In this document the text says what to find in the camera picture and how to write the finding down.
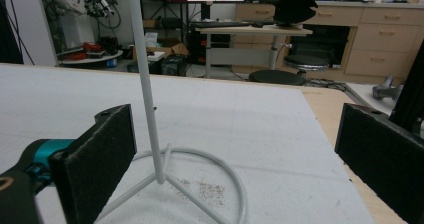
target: wooden cabinet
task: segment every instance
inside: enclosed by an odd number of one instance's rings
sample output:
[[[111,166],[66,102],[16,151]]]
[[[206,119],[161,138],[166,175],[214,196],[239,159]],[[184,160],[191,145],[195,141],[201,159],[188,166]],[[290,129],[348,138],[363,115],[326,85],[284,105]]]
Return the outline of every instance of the wooden cabinet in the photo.
[[[397,83],[407,77],[424,39],[424,5],[343,2],[318,5],[316,16],[305,24],[348,26],[350,33],[340,69],[309,72],[308,77],[366,83],[381,83],[387,75],[393,75]],[[239,4],[236,18],[266,19],[273,15],[273,8],[264,4]],[[234,40],[236,45],[264,48],[263,45],[272,42],[268,38],[236,36]],[[282,65],[283,56],[284,53],[279,55],[277,68],[295,72]]]

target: white pole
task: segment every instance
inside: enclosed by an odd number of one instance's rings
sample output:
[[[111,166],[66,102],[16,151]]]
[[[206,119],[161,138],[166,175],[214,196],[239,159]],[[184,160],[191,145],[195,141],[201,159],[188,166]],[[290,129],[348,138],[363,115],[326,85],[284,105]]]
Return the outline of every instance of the white pole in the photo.
[[[165,182],[160,158],[160,147],[153,105],[152,87],[150,85],[149,67],[147,62],[146,43],[144,40],[143,17],[141,16],[140,0],[128,0],[130,4],[131,22],[134,33],[135,48],[137,50],[138,71],[140,72],[141,87],[143,90],[144,107],[146,110],[147,126],[149,129],[150,146],[152,148],[153,163],[155,165],[156,181]]]

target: stool seat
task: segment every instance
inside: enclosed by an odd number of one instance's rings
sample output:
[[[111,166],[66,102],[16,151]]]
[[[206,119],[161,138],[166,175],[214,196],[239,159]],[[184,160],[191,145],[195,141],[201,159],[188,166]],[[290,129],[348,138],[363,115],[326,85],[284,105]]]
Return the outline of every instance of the stool seat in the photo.
[[[284,63],[288,67],[300,71],[324,71],[328,68],[328,62],[324,59],[312,56],[289,55],[284,58]]]
[[[249,81],[292,86],[303,86],[306,84],[305,78],[291,72],[280,70],[260,70],[252,72],[249,75]]]

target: wooden desk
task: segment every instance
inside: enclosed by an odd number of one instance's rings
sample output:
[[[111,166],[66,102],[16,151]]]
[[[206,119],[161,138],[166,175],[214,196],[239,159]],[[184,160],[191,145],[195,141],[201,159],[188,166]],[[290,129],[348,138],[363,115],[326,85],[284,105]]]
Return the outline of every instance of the wooden desk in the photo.
[[[196,28],[201,34],[206,34],[206,78],[210,77],[211,65],[263,65],[268,64],[269,69],[275,69],[275,61],[279,45],[285,36],[305,36],[312,31],[294,27],[278,27],[265,25],[262,28],[247,27],[221,27],[221,28]],[[273,35],[271,48],[243,49],[243,48],[212,48],[212,34],[237,34],[237,35]]]
[[[194,147],[234,166],[248,192],[248,223],[373,222],[319,125],[334,143],[342,103],[349,101],[343,93],[299,87],[302,95],[276,85],[159,76],[151,80],[162,147]],[[32,141],[76,138],[92,125],[94,114],[124,103],[133,105],[138,150],[149,148],[138,75],[0,65],[0,94],[0,172]],[[222,180],[225,175],[210,170],[210,163],[176,157],[170,170],[182,174],[181,181],[192,188],[205,187],[200,192],[233,220],[237,196],[231,183]],[[133,163],[115,194],[128,190],[152,166],[150,159]],[[187,173],[193,169],[199,177]],[[54,188],[40,192],[37,200],[46,223],[64,223]],[[388,217],[384,211],[373,217]],[[213,223],[166,185],[149,187],[102,223],[149,220]]]

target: black bag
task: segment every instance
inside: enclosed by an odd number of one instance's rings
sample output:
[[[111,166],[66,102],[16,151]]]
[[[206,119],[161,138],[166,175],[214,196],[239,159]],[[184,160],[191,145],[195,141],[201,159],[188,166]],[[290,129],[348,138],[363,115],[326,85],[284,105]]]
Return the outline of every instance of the black bag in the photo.
[[[311,7],[318,7],[315,0],[280,0],[275,4],[274,20],[279,25],[306,21],[316,14]]]

